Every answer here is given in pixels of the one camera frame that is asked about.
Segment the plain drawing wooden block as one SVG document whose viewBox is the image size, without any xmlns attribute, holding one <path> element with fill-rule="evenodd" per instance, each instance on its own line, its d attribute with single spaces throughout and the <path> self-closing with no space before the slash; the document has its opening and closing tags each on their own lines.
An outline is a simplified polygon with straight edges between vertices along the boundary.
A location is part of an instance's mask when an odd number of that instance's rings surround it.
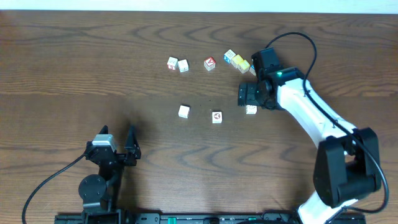
<svg viewBox="0 0 398 224">
<path fill-rule="evenodd" d="M 257 113 L 257 106 L 246 105 L 246 114 L 256 114 L 256 113 Z"/>
</svg>

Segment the red picture wooden block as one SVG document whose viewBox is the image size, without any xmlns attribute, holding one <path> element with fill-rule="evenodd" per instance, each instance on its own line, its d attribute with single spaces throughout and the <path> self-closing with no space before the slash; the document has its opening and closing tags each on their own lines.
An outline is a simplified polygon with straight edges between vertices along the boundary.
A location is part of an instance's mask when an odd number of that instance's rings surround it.
<svg viewBox="0 0 398 224">
<path fill-rule="evenodd" d="M 220 111 L 212 112 L 212 123 L 213 124 L 222 123 L 222 120 L 223 120 L 222 112 L 220 112 Z"/>
</svg>

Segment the green letter Z block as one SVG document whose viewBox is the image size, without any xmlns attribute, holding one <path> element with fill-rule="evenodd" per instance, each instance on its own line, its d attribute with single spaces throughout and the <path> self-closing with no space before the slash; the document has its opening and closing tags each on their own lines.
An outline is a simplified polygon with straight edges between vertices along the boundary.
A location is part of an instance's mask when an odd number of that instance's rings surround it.
<svg viewBox="0 0 398 224">
<path fill-rule="evenodd" d="M 179 111 L 178 111 L 179 117 L 188 119 L 189 113 L 190 113 L 189 106 L 185 106 L 185 105 L 180 106 Z"/>
</svg>

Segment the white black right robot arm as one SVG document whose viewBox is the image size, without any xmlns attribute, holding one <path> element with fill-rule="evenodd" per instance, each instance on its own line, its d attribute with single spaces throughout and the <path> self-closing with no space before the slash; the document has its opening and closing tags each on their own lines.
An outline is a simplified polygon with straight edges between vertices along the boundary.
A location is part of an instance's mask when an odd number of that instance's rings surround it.
<svg viewBox="0 0 398 224">
<path fill-rule="evenodd" d="M 358 129 L 336 114 L 298 68 L 260 68 L 257 82 L 239 85 L 238 105 L 288 111 L 317 147 L 315 191 L 291 222 L 337 222 L 342 212 L 356 210 L 354 203 L 380 188 L 389 196 L 376 133 Z"/>
</svg>

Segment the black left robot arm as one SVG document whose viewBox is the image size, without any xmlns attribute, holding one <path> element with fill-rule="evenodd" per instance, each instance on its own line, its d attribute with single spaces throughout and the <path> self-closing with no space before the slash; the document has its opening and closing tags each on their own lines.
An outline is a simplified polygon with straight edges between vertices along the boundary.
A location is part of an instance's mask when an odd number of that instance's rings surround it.
<svg viewBox="0 0 398 224">
<path fill-rule="evenodd" d="M 103 126 L 92 141 L 86 143 L 83 153 L 86 160 L 99 167 L 97 174 L 86 176 L 79 185 L 78 193 L 83 200 L 84 224 L 135 223 L 134 215 L 117 207 L 124 168 L 135 166 L 141 158 L 135 128 L 131 126 L 125 143 L 125 153 L 118 153 L 113 135 Z"/>
</svg>

